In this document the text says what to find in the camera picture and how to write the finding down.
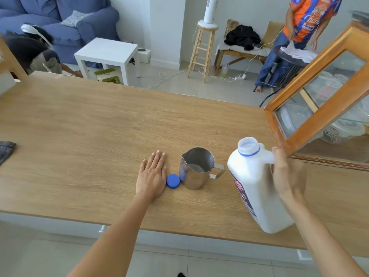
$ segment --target sofa armrest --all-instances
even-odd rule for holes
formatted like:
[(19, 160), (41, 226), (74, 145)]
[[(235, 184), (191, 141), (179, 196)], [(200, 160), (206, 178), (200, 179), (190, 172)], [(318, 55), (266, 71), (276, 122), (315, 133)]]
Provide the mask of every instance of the sofa armrest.
[(116, 29), (118, 20), (118, 11), (113, 7), (106, 7), (79, 21), (77, 29), (84, 44), (94, 38), (120, 41)]

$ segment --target blue jeans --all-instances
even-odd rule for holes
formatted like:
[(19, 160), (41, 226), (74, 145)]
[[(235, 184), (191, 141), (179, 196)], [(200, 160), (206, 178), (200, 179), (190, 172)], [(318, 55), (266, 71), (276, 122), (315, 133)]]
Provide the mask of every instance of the blue jeans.
[[(274, 46), (284, 46), (287, 47), (290, 41), (287, 39), (287, 36), (282, 31), (279, 36), (277, 37)], [(294, 42), (295, 48), (304, 49), (308, 43), (308, 40), (303, 42)], [(286, 73), (287, 68), (291, 66), (291, 63), (280, 60), (280, 58), (276, 55), (274, 50), (271, 50), (268, 57), (265, 60), (263, 67), (260, 70), (258, 80), (255, 83), (255, 86), (261, 86), (265, 82), (266, 77), (268, 76), (269, 72), (272, 70), (274, 63), (277, 63), (277, 66), (268, 81), (268, 84), (272, 86), (276, 86), (279, 80), (283, 77)]]

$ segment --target blue sofa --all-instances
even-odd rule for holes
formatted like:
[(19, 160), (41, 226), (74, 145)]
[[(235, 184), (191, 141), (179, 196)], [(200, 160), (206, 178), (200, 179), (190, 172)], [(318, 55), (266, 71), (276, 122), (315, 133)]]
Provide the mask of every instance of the blue sofa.
[[(73, 10), (93, 14), (78, 22), (77, 28), (62, 25)], [(0, 33), (21, 33), (24, 23), (38, 25), (55, 38), (53, 47), (63, 63), (77, 64), (74, 53), (94, 38), (120, 41), (118, 20), (110, 0), (0, 0)]]

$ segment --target white plastic jug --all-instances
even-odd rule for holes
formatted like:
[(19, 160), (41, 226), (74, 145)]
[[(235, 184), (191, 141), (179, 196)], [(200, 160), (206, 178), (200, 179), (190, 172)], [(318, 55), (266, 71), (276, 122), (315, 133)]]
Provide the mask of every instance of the white plastic jug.
[(273, 163), (274, 154), (252, 137), (241, 139), (228, 159), (241, 199), (266, 233), (276, 233), (293, 224), (274, 188), (268, 165)]

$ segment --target blue cap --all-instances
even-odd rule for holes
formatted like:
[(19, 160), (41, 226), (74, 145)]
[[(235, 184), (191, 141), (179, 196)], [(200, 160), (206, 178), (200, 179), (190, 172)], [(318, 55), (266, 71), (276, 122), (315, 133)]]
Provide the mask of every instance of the blue cap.
[(179, 187), (179, 177), (176, 174), (170, 174), (166, 179), (166, 185), (169, 188), (178, 188)]

